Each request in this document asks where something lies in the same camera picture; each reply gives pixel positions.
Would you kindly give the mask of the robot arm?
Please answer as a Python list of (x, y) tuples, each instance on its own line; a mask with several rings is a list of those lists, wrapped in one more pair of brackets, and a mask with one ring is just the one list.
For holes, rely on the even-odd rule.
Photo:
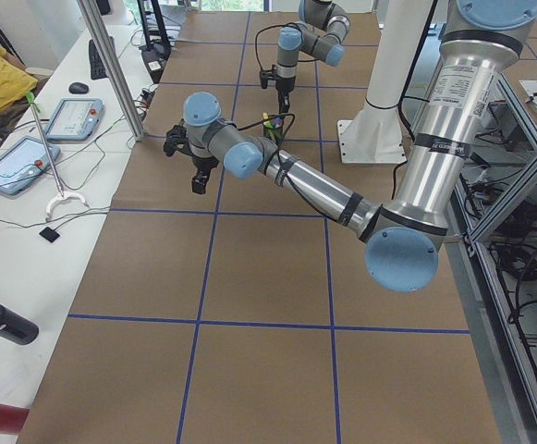
[(344, 53), (344, 40), (350, 31), (347, 12), (332, 1), (301, 1), (299, 21), (283, 25), (278, 34), (276, 63), (260, 68), (263, 89), (273, 80), (277, 90), (278, 113), (290, 108), (289, 95), (295, 88), (299, 54), (336, 67)]
[(243, 134), (222, 117), (217, 98), (190, 95), (183, 118), (167, 132), (166, 155), (189, 156), (203, 194), (213, 168), (238, 179), (262, 173), (294, 191), (316, 212), (352, 229), (366, 245), (372, 278), (398, 292), (425, 287), (438, 267), (448, 230), (444, 211), (470, 156), (497, 76), (518, 59), (537, 17), (537, 1), (454, 1), (440, 45), (443, 67), (426, 105), (397, 195), (376, 205), (265, 137)]

